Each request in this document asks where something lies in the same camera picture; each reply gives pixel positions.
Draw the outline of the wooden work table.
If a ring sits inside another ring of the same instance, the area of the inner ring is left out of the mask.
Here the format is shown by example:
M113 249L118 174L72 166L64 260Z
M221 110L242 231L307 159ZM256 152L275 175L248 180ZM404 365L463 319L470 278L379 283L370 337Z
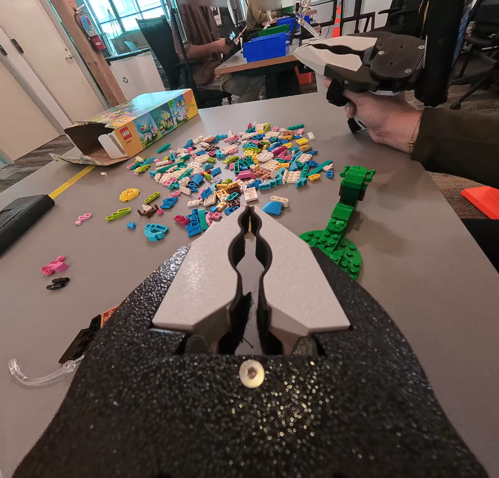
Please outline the wooden work table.
M302 44L293 40L287 55L256 62L248 62L242 50L236 52L228 60L215 69L217 76L225 74L241 74L249 77L265 76L265 95L267 99L317 92L315 73L311 72L311 84L301 86L294 70L299 67L304 74L302 64L295 58L294 51Z

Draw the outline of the orange flat block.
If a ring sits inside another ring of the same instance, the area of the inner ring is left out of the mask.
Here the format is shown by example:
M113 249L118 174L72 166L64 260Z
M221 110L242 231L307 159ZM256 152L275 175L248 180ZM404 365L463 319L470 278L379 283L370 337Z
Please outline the orange flat block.
M498 189L490 186L467 188L461 195L488 218L498 220Z

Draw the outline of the wooden post with red sign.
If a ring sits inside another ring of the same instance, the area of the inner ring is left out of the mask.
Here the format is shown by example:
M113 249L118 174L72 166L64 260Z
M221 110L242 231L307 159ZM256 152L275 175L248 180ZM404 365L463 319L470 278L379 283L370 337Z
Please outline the wooden post with red sign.
M115 107L125 103L126 98L109 64L102 52L94 46L82 25L80 19L82 12L76 1L50 0L50 2L109 105Z

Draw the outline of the grey desk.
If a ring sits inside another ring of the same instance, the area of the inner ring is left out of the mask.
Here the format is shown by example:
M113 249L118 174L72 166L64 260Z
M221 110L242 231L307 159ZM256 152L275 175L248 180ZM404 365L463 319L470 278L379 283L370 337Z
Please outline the grey desk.
M280 186L290 206L278 221L296 234L325 227L337 203L346 164L377 171L349 226L358 245L358 282L384 307L415 351L446 415L469 448L498 477L498 273L421 165L408 155L352 135L342 108L311 93L200 110L147 152L166 143L249 122L304 124L314 133L317 162L332 160L335 175L296 189ZM1 472L11 477L64 399L74 373L26 387L9 373L16 358L29 376L58 368L76 334L98 313L124 300L178 247L192 239L170 230L157 244L143 234L137 211L108 222L125 205L119 195L137 183L125 166L95 168L55 199L44 215L1 257ZM45 276L59 256L68 269ZM65 288L48 291L53 279Z

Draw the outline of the pile of colourful toy bricks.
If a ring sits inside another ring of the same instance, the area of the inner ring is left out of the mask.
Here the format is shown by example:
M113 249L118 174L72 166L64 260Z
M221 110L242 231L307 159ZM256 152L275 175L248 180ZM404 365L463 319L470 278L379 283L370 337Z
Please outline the pile of colourful toy bricks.
M154 242L167 232L163 219L170 213L172 223L194 238L224 215L258 204L268 191L288 184L301 189L333 179L332 161L316 161L318 151L310 147L314 135L304 136L303 131L303 126L250 123L240 133L200 135L180 147L166 143L157 151L142 152L129 159L125 169L135 183L147 182L147 189L122 202L125 206L107 221L136 210L149 222L144 234Z

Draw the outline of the black office chair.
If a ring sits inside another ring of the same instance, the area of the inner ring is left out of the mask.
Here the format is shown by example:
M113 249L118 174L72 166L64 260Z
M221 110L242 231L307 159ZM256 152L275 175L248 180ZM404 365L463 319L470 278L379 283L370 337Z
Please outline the black office chair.
M498 0L477 0L465 29L463 49L463 60L451 85L469 87L450 104L452 110L459 110L476 91L498 87Z
M159 18L137 19L136 21L164 70L169 88L171 90L192 89L197 106L202 107L203 101L196 88L186 53L183 51L183 58L179 57L175 39L166 17L163 15Z

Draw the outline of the clear curved plastic rod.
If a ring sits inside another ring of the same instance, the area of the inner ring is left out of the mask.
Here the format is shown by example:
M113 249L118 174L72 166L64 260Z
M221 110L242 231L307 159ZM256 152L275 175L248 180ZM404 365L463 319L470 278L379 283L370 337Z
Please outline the clear curved plastic rod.
M61 376L68 375L73 371L75 371L83 361L84 357L85 356L82 355L78 357L76 360L68 360L65 363L63 363L59 367L59 369L57 369L53 373L40 377L29 377L25 375L22 372L21 367L15 358L9 360L8 368L13 378L20 384L30 387L41 386L53 382L56 379L60 378Z

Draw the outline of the person's right forearm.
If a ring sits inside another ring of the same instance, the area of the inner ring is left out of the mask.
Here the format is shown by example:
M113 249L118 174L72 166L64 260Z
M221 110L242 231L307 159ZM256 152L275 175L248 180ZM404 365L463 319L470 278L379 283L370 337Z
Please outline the person's right forearm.
M411 159L497 189L498 113L425 108Z

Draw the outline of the red fire extinguisher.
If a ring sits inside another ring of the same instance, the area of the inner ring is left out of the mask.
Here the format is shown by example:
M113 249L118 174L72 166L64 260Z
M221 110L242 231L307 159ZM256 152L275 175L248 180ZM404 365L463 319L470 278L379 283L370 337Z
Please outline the red fire extinguisher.
M96 31L94 25L92 24L90 18L83 12L82 7L78 6L73 8L74 19L82 32L85 34L86 38L93 45L96 51L103 52L107 50L105 43Z

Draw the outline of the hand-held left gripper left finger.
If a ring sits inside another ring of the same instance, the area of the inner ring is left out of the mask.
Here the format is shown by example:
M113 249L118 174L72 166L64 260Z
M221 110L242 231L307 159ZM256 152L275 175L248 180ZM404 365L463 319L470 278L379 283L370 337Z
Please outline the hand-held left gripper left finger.
M191 243L152 319L154 328L198 335L209 345L242 341L251 297L242 292L237 264L251 214L250 207L239 208Z

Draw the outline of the yellow tape strip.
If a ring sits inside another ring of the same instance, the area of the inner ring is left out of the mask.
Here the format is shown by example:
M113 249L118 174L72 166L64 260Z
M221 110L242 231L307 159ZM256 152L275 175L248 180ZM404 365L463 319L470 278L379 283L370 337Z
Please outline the yellow tape strip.
M78 182L85 175L87 175L88 173L90 173L94 168L95 168L95 166L93 166L93 165L85 167L83 170L81 170L80 172L78 172L77 174L75 174L74 176L72 176L69 180L67 180L66 182L64 182L58 188L56 188L55 190L53 190L50 194L48 194L48 196L52 200L55 200L60 194L62 194L67 189L69 189L70 187L72 187L76 182Z

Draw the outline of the white door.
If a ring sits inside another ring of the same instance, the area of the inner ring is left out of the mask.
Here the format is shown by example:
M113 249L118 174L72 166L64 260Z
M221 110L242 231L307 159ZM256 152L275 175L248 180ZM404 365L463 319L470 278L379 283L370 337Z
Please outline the white door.
M79 122L104 111L103 97L47 1L1 0L1 25L68 119Z
M1 27L1 160L13 163L70 124L22 48Z

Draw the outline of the green brick plant model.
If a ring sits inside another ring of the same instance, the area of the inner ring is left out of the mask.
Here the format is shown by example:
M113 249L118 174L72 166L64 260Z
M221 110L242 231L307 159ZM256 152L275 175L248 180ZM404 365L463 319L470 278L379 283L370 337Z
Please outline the green brick plant model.
M340 177L339 201L335 205L326 227L322 230L307 231L301 238L312 248L321 250L333 263L338 265L353 280L357 280L362 258L358 247L346 238L348 222L358 202L362 201L376 170L364 166L346 165Z

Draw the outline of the black wedge plate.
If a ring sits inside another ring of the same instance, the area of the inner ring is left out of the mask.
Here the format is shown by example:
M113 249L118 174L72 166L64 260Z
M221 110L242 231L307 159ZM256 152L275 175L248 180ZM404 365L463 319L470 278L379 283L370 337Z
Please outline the black wedge plate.
M78 358L82 357L85 353L86 349L82 349L80 345L80 331L76 335L76 337L73 339L71 344L68 346L68 348L65 350L63 355L59 359L59 364L64 364L68 361L76 361Z
M101 329L102 314L95 316L87 328L80 330L80 345L82 349L88 348L99 330Z

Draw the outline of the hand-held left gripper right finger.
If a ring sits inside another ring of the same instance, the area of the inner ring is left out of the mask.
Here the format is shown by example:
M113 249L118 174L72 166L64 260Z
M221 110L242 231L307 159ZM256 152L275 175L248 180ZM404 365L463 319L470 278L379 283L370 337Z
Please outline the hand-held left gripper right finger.
M257 326L263 350L292 350L300 338L346 331L350 321L312 248L261 209L250 214L259 278Z

